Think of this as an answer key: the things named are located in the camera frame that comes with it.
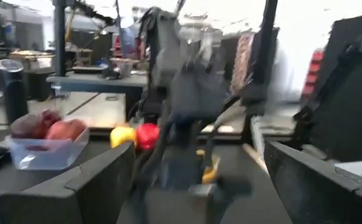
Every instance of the red apple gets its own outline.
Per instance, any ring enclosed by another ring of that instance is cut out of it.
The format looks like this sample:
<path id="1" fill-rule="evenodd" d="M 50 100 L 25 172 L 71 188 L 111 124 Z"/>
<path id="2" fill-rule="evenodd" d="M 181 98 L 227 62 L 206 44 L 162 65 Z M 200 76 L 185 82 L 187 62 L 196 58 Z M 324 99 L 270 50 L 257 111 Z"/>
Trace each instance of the red apple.
<path id="1" fill-rule="evenodd" d="M 65 140 L 69 139 L 70 136 L 70 125 L 64 121 L 58 121 L 49 128 L 45 138 L 51 140 Z"/>
<path id="2" fill-rule="evenodd" d="M 68 121 L 67 123 L 69 125 L 71 125 L 71 127 L 74 129 L 74 132 L 72 135 L 73 140 L 76 140 L 80 136 L 80 134 L 83 133 L 85 128 L 87 128 L 85 123 L 79 119 L 73 119 L 71 121 Z"/>
<path id="3" fill-rule="evenodd" d="M 44 120 L 51 121 L 52 124 L 54 124 L 57 121 L 61 121 L 62 118 L 60 117 L 59 112 L 52 111 L 52 110 L 44 110 L 42 112 L 42 116 L 44 117 Z"/>
<path id="4" fill-rule="evenodd" d="M 41 115 L 27 114 L 11 124 L 12 138 L 42 139 L 48 127 L 43 123 Z"/>
<path id="5" fill-rule="evenodd" d="M 76 140 L 80 134 L 85 130 L 85 125 L 82 121 L 71 120 L 68 122 L 58 121 L 54 123 L 48 130 L 46 139 Z"/>

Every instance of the metal pole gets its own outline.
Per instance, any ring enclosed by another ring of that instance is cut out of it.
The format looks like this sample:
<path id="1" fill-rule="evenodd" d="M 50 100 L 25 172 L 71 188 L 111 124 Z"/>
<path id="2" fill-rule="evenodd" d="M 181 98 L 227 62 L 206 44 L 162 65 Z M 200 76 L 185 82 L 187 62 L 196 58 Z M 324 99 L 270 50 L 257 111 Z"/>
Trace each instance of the metal pole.
<path id="1" fill-rule="evenodd" d="M 120 8 L 118 7 L 118 0 L 115 1 L 116 11 L 117 11 L 117 27 L 118 27 L 118 35 L 120 37 L 120 44 L 121 44 L 121 52 L 123 58 L 126 58 L 126 51 L 128 50 L 125 45 L 123 31 L 121 30 L 121 15 L 120 15 Z"/>
<path id="2" fill-rule="evenodd" d="M 17 43 L 16 38 L 16 22 L 17 22 L 17 12 L 16 12 L 17 6 L 12 6 L 11 12 L 12 12 L 12 39 L 15 43 Z"/>
<path id="3" fill-rule="evenodd" d="M 54 0 L 54 23 L 55 23 L 55 70 L 56 75 L 60 77 L 66 76 L 65 64 L 65 0 Z"/>
<path id="4" fill-rule="evenodd" d="M 268 78 L 265 72 L 269 63 L 269 53 L 271 51 L 272 31 L 274 29 L 276 8 L 278 0 L 267 0 L 264 9 L 261 26 L 261 41 L 257 54 L 257 61 L 254 65 L 253 82 L 256 84 L 266 84 Z"/>

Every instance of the plastic container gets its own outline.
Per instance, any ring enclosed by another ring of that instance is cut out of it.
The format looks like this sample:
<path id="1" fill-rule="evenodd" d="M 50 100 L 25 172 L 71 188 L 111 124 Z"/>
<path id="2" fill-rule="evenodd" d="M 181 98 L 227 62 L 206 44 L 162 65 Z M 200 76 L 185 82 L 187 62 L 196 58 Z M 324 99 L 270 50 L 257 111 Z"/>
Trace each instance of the plastic container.
<path id="1" fill-rule="evenodd" d="M 20 170 L 62 170 L 71 166 L 88 144 L 86 128 L 75 140 L 13 139 L 6 137 L 12 162 Z M 48 148 L 47 151 L 29 150 Z"/>

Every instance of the black panel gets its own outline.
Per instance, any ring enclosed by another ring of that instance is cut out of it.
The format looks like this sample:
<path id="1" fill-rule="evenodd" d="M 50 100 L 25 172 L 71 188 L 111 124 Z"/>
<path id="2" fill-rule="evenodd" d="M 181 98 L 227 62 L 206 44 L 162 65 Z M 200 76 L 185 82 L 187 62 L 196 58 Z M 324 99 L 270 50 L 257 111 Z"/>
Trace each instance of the black panel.
<path id="1" fill-rule="evenodd" d="M 117 222 L 131 185 L 134 151 L 131 142 L 108 151 L 82 164 L 89 172 L 65 185 L 76 191 L 83 224 Z"/>
<path id="2" fill-rule="evenodd" d="M 336 21 L 322 60 L 314 94 L 335 68 L 337 56 L 348 42 L 362 36 L 362 16 Z M 312 131 L 313 144 L 330 159 L 362 161 L 362 65 L 314 115 L 318 125 Z"/>
<path id="3" fill-rule="evenodd" d="M 277 142 L 265 163 L 294 224 L 362 223 L 362 177 Z"/>
<path id="4" fill-rule="evenodd" d="M 134 159 L 134 147 L 128 142 L 25 191 L 1 192 L 0 221 L 116 223 L 130 188 Z"/>

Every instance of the yellow clip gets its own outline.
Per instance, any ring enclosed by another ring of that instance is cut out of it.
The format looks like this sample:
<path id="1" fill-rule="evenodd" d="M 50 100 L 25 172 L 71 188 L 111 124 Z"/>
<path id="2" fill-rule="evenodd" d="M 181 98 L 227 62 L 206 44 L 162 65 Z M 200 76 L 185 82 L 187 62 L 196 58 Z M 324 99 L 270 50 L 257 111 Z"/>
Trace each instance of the yellow clip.
<path id="1" fill-rule="evenodd" d="M 205 151 L 202 149 L 199 149 L 196 151 L 196 154 L 198 156 L 203 156 L 205 155 Z M 203 178 L 202 178 L 202 183 L 203 184 L 209 184 L 211 183 L 212 180 L 215 179 L 216 175 L 217 175 L 217 170 L 218 170 L 218 165 L 219 165 L 219 157 L 217 156 L 213 156 L 212 157 L 212 163 L 214 164 L 213 167 L 207 167 L 206 170 L 204 171 L 203 174 Z"/>

